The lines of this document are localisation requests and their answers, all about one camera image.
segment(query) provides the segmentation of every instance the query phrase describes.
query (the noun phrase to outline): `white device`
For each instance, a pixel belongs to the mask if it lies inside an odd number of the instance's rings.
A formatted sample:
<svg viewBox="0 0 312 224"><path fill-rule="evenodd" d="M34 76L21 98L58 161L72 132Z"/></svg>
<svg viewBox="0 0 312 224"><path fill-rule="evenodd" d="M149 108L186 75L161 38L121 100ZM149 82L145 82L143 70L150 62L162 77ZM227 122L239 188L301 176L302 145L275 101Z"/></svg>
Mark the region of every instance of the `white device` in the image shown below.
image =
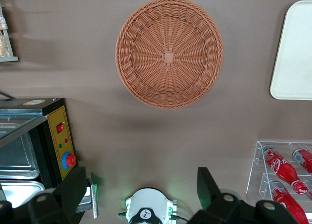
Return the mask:
<svg viewBox="0 0 312 224"><path fill-rule="evenodd" d="M126 218L130 224L166 224L174 204L163 193L144 188L126 200Z"/></svg>

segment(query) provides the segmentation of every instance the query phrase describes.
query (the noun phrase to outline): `white tray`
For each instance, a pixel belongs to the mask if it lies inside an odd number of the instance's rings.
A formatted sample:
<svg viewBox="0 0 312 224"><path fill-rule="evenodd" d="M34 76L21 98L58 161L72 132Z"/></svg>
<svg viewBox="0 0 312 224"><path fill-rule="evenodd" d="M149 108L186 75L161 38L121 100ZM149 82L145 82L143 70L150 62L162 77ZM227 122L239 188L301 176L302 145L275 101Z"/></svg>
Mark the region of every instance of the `white tray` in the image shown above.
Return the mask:
<svg viewBox="0 0 312 224"><path fill-rule="evenodd" d="M280 100L312 100L312 0L287 11L270 92Z"/></svg>

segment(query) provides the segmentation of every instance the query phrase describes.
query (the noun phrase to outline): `black robotic claw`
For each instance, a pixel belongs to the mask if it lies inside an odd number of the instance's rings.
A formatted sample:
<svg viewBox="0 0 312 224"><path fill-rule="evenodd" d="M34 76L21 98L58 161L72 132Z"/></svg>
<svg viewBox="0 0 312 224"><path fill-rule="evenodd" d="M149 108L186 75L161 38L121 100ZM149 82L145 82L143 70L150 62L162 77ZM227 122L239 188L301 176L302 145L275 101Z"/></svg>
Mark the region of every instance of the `black robotic claw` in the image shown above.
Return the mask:
<svg viewBox="0 0 312 224"><path fill-rule="evenodd" d="M240 201L230 193L221 193L209 170L199 167L197 194L203 210L188 224L297 224L281 204L259 201L256 207Z"/></svg>

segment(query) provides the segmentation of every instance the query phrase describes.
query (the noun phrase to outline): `gray surface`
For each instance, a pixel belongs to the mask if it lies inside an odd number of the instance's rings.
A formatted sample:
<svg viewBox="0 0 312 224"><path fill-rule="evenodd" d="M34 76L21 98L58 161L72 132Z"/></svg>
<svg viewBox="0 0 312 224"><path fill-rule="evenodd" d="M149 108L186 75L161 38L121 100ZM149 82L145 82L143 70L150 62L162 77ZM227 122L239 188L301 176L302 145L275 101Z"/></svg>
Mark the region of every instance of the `gray surface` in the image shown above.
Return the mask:
<svg viewBox="0 0 312 224"><path fill-rule="evenodd" d="M145 186L190 218L198 166L245 197L256 140L312 140L312 102L269 93L284 16L299 0L191 0L217 23L224 62L201 101L173 111L137 101L116 70L118 33L148 1L1 0L20 62L0 64L0 89L68 98L76 149L99 184L99 218L82 223L122 223L125 199Z"/></svg>

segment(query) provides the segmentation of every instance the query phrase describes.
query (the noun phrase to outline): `coca-cola logo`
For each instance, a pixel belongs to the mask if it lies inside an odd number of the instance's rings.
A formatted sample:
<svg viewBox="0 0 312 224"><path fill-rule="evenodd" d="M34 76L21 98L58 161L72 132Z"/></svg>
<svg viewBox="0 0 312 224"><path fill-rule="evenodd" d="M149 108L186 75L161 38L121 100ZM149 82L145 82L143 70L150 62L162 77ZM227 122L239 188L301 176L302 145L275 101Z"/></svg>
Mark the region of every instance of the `coca-cola logo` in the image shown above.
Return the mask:
<svg viewBox="0 0 312 224"><path fill-rule="evenodd" d="M272 162L272 164L271 164L272 170L273 170L275 173L277 173L278 170L279 170L279 168L280 168L280 166L281 166L281 164L289 164L289 162L288 162L287 160L285 160L285 159L276 159L276 160L274 160L274 161Z"/></svg>

